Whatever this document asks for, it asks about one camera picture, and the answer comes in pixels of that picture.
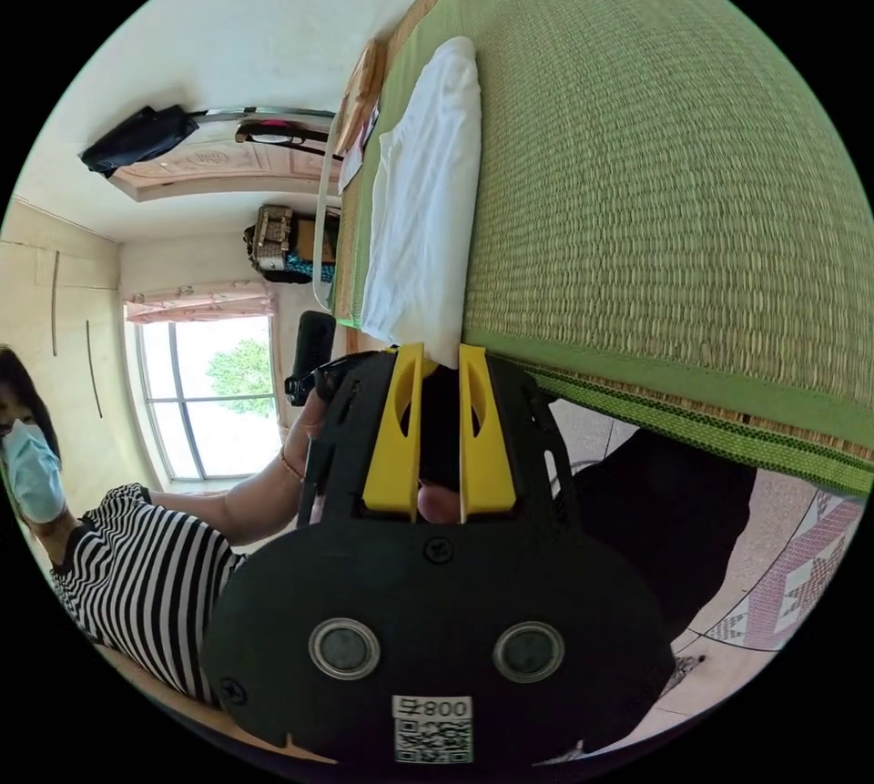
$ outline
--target yellow plastic part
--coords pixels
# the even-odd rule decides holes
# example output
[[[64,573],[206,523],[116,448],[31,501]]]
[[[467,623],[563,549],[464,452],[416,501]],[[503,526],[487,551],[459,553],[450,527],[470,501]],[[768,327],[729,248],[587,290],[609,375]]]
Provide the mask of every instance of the yellow plastic part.
[[[503,514],[516,502],[501,418],[482,347],[459,350],[462,403],[462,523],[472,514]],[[473,433],[473,415],[480,429]]]
[[[399,347],[389,391],[382,411],[380,431],[364,485],[364,505],[371,511],[417,514],[419,493],[419,443],[422,431],[423,344]],[[410,408],[407,433],[401,420]]]
[[[396,353],[399,349],[398,347],[386,347],[385,352]],[[437,362],[433,362],[430,359],[422,359],[422,378],[431,377],[438,368],[440,368],[440,365]]]

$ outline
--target qr code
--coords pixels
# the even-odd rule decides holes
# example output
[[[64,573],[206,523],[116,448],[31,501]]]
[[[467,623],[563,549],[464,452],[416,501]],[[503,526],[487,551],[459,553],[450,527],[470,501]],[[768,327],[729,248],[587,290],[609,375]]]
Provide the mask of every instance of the qr code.
[[[396,720],[400,763],[472,763],[472,720]]]
[[[469,697],[396,696],[394,751],[399,763],[472,763]]]

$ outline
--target tree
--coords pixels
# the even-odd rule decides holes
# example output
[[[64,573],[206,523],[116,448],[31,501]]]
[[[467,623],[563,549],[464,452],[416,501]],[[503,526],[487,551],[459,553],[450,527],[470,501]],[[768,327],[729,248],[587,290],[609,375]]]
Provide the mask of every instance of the tree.
[[[269,347],[264,341],[246,338],[233,350],[216,353],[209,360],[207,375],[216,395],[263,395],[263,399],[241,399],[228,402],[235,413],[254,413],[259,417],[273,414],[273,374],[270,370]]]

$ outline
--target window frame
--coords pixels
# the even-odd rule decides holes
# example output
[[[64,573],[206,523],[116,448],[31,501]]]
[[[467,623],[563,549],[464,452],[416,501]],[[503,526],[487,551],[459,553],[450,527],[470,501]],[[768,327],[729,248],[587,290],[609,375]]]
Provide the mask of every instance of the window frame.
[[[275,370],[274,366],[274,351],[273,351],[273,326],[272,320],[270,317],[266,317],[268,320],[268,355],[269,355],[269,363],[270,363],[270,379],[272,381],[275,380]],[[186,398],[184,390],[182,388],[182,376],[179,371],[179,357],[178,357],[178,343],[176,336],[176,326],[175,322],[168,323],[168,339],[169,339],[169,350],[170,350],[170,367],[173,372],[173,385],[176,388],[176,396],[174,398],[154,398],[151,395],[149,385],[148,385],[148,372],[146,365],[146,344],[143,339],[143,330],[142,326],[136,327],[136,346],[137,346],[137,375],[139,378],[139,383],[141,386],[141,391],[143,393],[143,399],[146,404],[146,411],[148,414],[148,421],[151,425],[152,434],[155,436],[155,443],[158,445],[158,451],[161,455],[161,462],[164,465],[164,470],[167,472],[167,476],[171,483],[174,484],[196,484],[196,483],[204,483],[209,484],[211,482],[238,482],[240,480],[245,480],[248,477],[251,477],[251,474],[207,474],[203,467],[203,461],[200,458],[200,450],[198,448],[197,439],[194,434],[194,429],[191,425],[191,418],[188,414],[188,405],[190,403],[197,402],[243,402],[250,401],[255,399],[272,399],[274,409],[277,415],[277,422],[281,422],[279,417],[279,399],[277,398],[275,385],[271,392],[265,392],[262,395],[234,395],[234,396],[223,396],[223,395],[211,395],[211,396],[199,396],[199,397],[191,397]],[[155,411],[153,409],[154,404],[176,404],[179,407],[179,414],[182,419],[182,428],[185,430],[185,437],[188,443],[188,448],[191,451],[191,458],[194,461],[195,468],[198,471],[197,477],[182,477],[174,474],[172,463],[167,454],[167,449],[164,444],[164,436],[161,434],[160,428],[158,426],[158,420],[155,416]]]

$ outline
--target box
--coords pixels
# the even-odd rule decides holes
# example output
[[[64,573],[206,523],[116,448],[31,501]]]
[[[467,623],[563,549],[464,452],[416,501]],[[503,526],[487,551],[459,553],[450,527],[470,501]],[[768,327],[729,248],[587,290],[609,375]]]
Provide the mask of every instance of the box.
[[[313,257],[313,248],[315,246],[316,239],[316,223],[313,219],[299,219],[298,220],[298,242],[295,246],[295,253],[297,254],[299,259],[303,259],[305,262],[312,262]],[[322,264],[332,264],[334,259],[334,252],[330,248],[330,244],[328,243],[328,236],[322,236],[321,243],[321,261]]]

